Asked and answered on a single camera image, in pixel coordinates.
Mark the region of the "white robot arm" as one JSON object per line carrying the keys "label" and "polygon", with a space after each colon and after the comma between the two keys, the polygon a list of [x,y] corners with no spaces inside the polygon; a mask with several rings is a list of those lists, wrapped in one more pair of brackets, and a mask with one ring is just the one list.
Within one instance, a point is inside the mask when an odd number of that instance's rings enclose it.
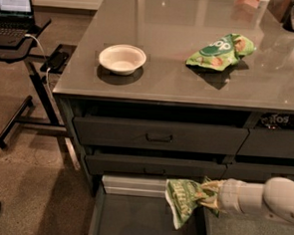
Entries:
{"label": "white robot arm", "polygon": [[204,207],[233,215],[250,215],[294,226],[294,181],[273,177],[265,183],[230,178],[212,181],[213,195],[201,199]]}

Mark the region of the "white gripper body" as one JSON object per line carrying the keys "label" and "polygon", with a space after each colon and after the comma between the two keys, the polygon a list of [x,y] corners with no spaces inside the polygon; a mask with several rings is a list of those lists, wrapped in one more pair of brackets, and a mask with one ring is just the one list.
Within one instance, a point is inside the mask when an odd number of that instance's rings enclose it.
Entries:
{"label": "white gripper body", "polygon": [[244,181],[227,179],[219,188],[217,205],[221,212],[242,214],[239,205],[240,188],[245,185]]}

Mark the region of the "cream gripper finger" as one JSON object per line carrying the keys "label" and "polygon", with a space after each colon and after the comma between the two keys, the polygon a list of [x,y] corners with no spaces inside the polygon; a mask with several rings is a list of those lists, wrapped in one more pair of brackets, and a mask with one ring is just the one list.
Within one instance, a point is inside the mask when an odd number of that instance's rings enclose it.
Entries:
{"label": "cream gripper finger", "polygon": [[223,180],[205,181],[200,186],[204,191],[219,192],[220,187],[223,185]]}
{"label": "cream gripper finger", "polygon": [[204,199],[201,198],[198,201],[198,203],[202,207],[207,207],[210,209],[218,209],[217,199],[215,197],[209,197],[209,198],[204,198]]}

